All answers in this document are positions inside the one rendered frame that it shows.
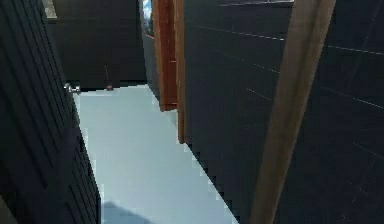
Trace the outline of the black panelled room door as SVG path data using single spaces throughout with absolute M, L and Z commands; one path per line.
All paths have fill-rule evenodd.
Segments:
M 0 206 L 15 224 L 102 224 L 42 0 L 0 0 Z

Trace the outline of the light brown wooden post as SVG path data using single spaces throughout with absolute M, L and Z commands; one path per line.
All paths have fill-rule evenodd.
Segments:
M 336 0 L 294 0 L 249 224 L 273 224 Z

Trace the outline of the blue framed wall picture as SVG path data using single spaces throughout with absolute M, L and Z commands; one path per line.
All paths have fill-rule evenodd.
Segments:
M 153 37 L 153 9 L 152 0 L 142 0 L 143 26 L 145 34 Z

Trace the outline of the silver round door knob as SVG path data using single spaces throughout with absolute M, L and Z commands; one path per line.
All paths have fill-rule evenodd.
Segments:
M 80 86 L 72 87 L 71 84 L 69 84 L 69 83 L 66 83 L 64 85 L 64 89 L 67 90 L 69 93 L 76 93 L 76 94 L 81 93 Z

